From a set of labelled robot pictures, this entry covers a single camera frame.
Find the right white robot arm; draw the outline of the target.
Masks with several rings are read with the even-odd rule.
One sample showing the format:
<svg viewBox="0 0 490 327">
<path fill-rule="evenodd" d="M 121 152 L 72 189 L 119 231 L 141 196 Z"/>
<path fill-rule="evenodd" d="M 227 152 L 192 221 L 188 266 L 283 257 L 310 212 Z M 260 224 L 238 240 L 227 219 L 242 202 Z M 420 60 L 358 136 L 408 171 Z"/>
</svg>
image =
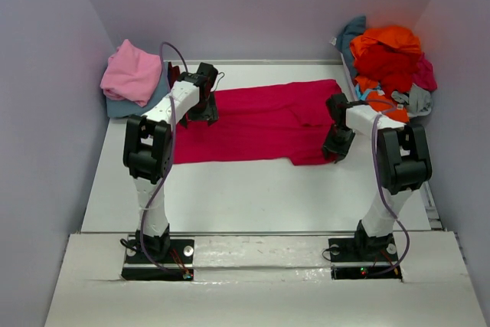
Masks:
<svg viewBox="0 0 490 327">
<path fill-rule="evenodd" d="M 394 226 L 411 195 L 432 176 L 432 163 L 424 128 L 401 123 L 375 111 L 364 101 L 348 101 L 343 93 L 326 101 L 333 120 L 322 146 L 325 159 L 345 159 L 356 134 L 371 141 L 377 192 L 351 238 L 331 239 L 328 252 L 333 262 L 371 262 L 383 253 L 398 255 Z"/>
</svg>

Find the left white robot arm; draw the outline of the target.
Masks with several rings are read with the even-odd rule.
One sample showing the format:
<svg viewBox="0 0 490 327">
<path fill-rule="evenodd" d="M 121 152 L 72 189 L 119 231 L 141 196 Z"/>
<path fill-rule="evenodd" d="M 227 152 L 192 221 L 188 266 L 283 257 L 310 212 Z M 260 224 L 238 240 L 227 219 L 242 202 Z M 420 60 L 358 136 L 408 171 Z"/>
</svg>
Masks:
<svg viewBox="0 0 490 327">
<path fill-rule="evenodd" d="M 127 246 L 151 263 L 161 263 L 171 247 L 163 186 L 175 160 L 177 125 L 218 121 L 217 76 L 215 66 L 201 63 L 195 73 L 181 73 L 147 113 L 126 120 L 122 160 L 134 180 L 139 205 L 136 239 Z"/>
</svg>

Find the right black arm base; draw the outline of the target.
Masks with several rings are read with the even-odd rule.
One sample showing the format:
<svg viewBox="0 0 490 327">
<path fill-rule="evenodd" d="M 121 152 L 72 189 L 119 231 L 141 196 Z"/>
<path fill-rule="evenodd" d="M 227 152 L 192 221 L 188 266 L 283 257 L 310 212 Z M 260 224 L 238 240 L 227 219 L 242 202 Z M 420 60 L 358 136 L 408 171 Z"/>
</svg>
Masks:
<svg viewBox="0 0 490 327">
<path fill-rule="evenodd" d="M 328 239 L 322 257 L 331 264 L 333 280 L 402 280 L 392 236 L 373 247 L 361 248 L 353 237 Z"/>
</svg>

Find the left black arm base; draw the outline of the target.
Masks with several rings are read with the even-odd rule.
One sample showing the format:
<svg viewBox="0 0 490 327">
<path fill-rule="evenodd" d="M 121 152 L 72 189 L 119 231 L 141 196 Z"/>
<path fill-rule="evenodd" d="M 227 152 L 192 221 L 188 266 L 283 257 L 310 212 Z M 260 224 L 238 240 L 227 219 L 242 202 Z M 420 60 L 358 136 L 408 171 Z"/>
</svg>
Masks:
<svg viewBox="0 0 490 327">
<path fill-rule="evenodd" d="M 173 237 L 164 256 L 152 256 L 151 262 L 142 252 L 134 235 L 122 238 L 125 248 L 121 277 L 127 281 L 191 282 L 194 280 L 194 239 Z"/>
</svg>

